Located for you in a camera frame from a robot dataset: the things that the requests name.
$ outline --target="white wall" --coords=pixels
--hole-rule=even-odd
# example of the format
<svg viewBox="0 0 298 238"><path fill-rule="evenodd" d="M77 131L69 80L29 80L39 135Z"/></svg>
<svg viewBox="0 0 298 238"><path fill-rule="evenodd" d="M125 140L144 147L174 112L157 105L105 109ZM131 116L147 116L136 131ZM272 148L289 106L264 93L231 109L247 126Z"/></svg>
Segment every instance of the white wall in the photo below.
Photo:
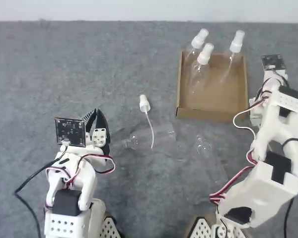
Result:
<svg viewBox="0 0 298 238"><path fill-rule="evenodd" d="M298 22L298 0L0 0L0 21Z"/></svg>

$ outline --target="gray carpet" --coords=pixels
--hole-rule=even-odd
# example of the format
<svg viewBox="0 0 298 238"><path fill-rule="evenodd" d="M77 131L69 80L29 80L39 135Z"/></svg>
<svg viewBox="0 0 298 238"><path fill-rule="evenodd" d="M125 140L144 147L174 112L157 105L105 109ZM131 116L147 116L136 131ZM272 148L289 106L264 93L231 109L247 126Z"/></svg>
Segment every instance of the gray carpet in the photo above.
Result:
<svg viewBox="0 0 298 238"><path fill-rule="evenodd" d="M36 237L34 221L12 196L33 171L58 150L54 116L77 118L92 108L106 115L117 171L99 175L95 197L130 238L179 238L195 214L214 212L201 161L185 153L147 155L119 149L139 124L140 93L151 102L150 116L174 123L178 137L196 133L212 142L229 177L246 165L247 131L231 124L173 118L179 50L201 27L221 52L237 29L246 32L248 90L262 83L260 56L282 54L292 87L298 89L298 24L166 22L0 23L0 238ZM168 145L165 151L177 151ZM44 225L48 184L44 173L21 193ZM256 238L282 237L286 206L252 232ZM298 197L289 218L289 237L298 238Z"/></svg>

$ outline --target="cardboard box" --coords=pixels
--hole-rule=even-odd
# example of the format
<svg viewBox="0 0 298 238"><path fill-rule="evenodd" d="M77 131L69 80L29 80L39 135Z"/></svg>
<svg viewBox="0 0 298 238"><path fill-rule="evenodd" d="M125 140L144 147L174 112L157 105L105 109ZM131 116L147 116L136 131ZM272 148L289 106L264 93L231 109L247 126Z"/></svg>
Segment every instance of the cardboard box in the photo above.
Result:
<svg viewBox="0 0 298 238"><path fill-rule="evenodd" d="M224 82L223 75L227 72L228 64L222 54L211 55L211 80L203 93L192 94L188 90L190 65L184 65L184 52L179 59L177 105L175 115L178 118L216 120L232 122L233 117L247 109L247 78L245 57L230 73Z"/></svg>

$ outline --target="white spray nozzle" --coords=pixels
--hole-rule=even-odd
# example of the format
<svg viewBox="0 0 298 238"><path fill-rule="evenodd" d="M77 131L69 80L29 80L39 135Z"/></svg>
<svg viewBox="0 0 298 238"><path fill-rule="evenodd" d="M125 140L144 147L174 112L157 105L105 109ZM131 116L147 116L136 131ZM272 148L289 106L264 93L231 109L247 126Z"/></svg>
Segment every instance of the white spray nozzle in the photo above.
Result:
<svg viewBox="0 0 298 238"><path fill-rule="evenodd" d="M212 45L211 43L206 43L203 50L198 56L198 59L197 59L198 63L202 65L206 65L209 62L213 49L214 49L214 45Z"/></svg>
<svg viewBox="0 0 298 238"><path fill-rule="evenodd" d="M235 37L229 47L229 50L233 53L239 53L242 45L243 45L243 39L245 36L245 32L238 30L235 34Z"/></svg>
<svg viewBox="0 0 298 238"><path fill-rule="evenodd" d="M201 48L208 34L209 32L207 31L207 29L201 29L200 32L192 40L191 46L195 49Z"/></svg>
<svg viewBox="0 0 298 238"><path fill-rule="evenodd" d="M139 107L140 107L140 111L142 111L143 113L150 111L150 103L145 94L140 95Z"/></svg>
<svg viewBox="0 0 298 238"><path fill-rule="evenodd" d="M146 118L148 120L150 129L151 129L151 135L152 135L151 149L152 149L153 144L154 144L154 131L153 131L153 127L152 127L152 124L150 122L150 119L148 117L148 112L150 111L150 104L149 104L148 98L145 94L140 95L139 107L140 107L140 111L142 111L143 113L146 114Z"/></svg>

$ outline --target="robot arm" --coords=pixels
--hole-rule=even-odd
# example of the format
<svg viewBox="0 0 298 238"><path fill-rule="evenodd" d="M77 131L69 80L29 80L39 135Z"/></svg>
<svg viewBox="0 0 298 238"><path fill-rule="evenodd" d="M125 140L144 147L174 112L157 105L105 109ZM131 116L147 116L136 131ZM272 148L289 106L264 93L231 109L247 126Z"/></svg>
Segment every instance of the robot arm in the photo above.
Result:
<svg viewBox="0 0 298 238"><path fill-rule="evenodd" d="M96 129L90 136L96 114ZM83 120L56 118L56 125L57 137L63 144L56 158L63 156L47 169L50 187L44 234L47 238L97 238L106 207L101 200L93 199L96 169L104 167L106 159L115 168L108 156L110 135L106 119L100 110L93 110Z"/></svg>
<svg viewBox="0 0 298 238"><path fill-rule="evenodd" d="M298 92L283 86L285 82L279 73L276 74L275 67L266 66L264 64L265 87L262 87L266 100L250 115L251 122L259 126L251 145L251 156L256 165L244 181L224 194L217 212L218 221L240 229L264 223L298 194L298 141L290 141L283 147L285 155L267 152L272 140L283 144L290 138L298 138ZM274 66L285 75L284 66Z"/></svg>

